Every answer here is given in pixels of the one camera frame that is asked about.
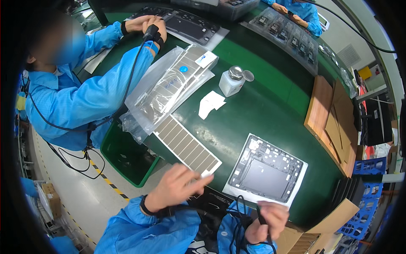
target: black wrist band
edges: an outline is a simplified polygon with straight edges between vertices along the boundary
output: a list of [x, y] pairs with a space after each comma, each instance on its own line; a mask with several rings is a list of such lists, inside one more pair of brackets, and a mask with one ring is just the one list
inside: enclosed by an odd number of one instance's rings
[[164, 47], [164, 39], [162, 39], [161, 34], [159, 32], [156, 33], [153, 41], [158, 43], [159, 51], [161, 51], [161, 49]]
[[140, 207], [141, 209], [148, 215], [150, 216], [156, 216], [158, 219], [164, 218], [164, 217], [171, 217], [174, 214], [174, 210], [176, 207], [178, 206], [168, 206], [164, 209], [159, 210], [156, 213], [151, 212], [150, 210], [148, 210], [145, 206], [145, 198], [148, 195], [143, 196], [143, 198], [141, 199], [141, 203], [140, 203]]
[[146, 214], [151, 215], [151, 216], [154, 216], [156, 213], [150, 212], [150, 211], [146, 208], [146, 206], [145, 206], [145, 198], [146, 198], [147, 196], [148, 196], [148, 195], [145, 195], [145, 196], [143, 196], [143, 198], [141, 199], [140, 207], [141, 207], [141, 209], [142, 209]]
[[125, 28], [125, 23], [126, 23], [126, 21], [123, 21], [121, 23], [121, 32], [123, 33], [123, 35], [128, 35], [128, 32], [127, 32], [127, 30]]

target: face mask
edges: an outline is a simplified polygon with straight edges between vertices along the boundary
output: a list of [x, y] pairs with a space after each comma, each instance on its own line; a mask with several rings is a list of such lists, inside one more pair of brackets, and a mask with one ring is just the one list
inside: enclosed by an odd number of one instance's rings
[[55, 65], [65, 65], [76, 61], [83, 53], [86, 37], [82, 26], [77, 20], [73, 20], [72, 34], [67, 36], [54, 59]]

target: clear plastic bag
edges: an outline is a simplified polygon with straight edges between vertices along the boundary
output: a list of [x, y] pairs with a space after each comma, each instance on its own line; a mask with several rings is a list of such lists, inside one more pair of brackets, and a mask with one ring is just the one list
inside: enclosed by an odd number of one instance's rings
[[340, 70], [341, 70], [341, 77], [343, 78], [347, 87], [350, 89], [350, 98], [352, 99], [352, 98], [358, 96], [358, 93], [355, 90], [355, 87], [352, 85], [352, 82], [351, 82], [350, 78], [348, 77], [346, 70], [344, 70], [343, 68], [340, 68]]
[[153, 70], [142, 77], [136, 89], [138, 86], [142, 88], [137, 91], [134, 89], [128, 96], [125, 104], [147, 135], [173, 112], [173, 106], [198, 83], [203, 73], [216, 65], [218, 56], [215, 55], [213, 59], [207, 57], [210, 62], [205, 67], [195, 62], [203, 59], [204, 55], [209, 55], [206, 53], [207, 49], [193, 43], [185, 50], [176, 50], [170, 56], [165, 54], [162, 57], [165, 60], [158, 60], [149, 68]]
[[[190, 89], [188, 89], [181, 98], [172, 106], [170, 111], [163, 117], [156, 126], [164, 121], [170, 114], [172, 114], [175, 109], [177, 109], [185, 100], [194, 93], [199, 87], [201, 87], [204, 83], [206, 83], [209, 79], [214, 77], [214, 74], [210, 70], [206, 70], [198, 80], [195, 80], [194, 84], [191, 84]], [[131, 114], [130, 111], [120, 116], [120, 120], [122, 122], [123, 131], [131, 133], [134, 140], [138, 144], [142, 144], [143, 141], [150, 135], [145, 132], [145, 130], [140, 126], [134, 116]]]

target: green bin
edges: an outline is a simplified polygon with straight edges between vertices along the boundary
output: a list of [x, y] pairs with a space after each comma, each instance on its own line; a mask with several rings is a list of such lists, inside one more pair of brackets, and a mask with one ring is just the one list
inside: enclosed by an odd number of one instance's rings
[[121, 123], [113, 120], [101, 143], [101, 154], [127, 181], [137, 188], [144, 186], [159, 157], [152, 156], [145, 145], [139, 145]]

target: metal pump lid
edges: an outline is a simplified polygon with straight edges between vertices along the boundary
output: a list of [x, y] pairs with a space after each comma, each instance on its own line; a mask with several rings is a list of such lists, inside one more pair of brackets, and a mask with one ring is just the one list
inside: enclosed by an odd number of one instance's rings
[[229, 69], [229, 76], [234, 80], [241, 80], [243, 77], [243, 70], [240, 66], [231, 66]]
[[246, 81], [253, 81], [254, 80], [254, 74], [250, 71], [244, 71], [240, 66], [231, 66], [228, 74], [230, 78], [234, 80], [241, 80], [243, 77]]

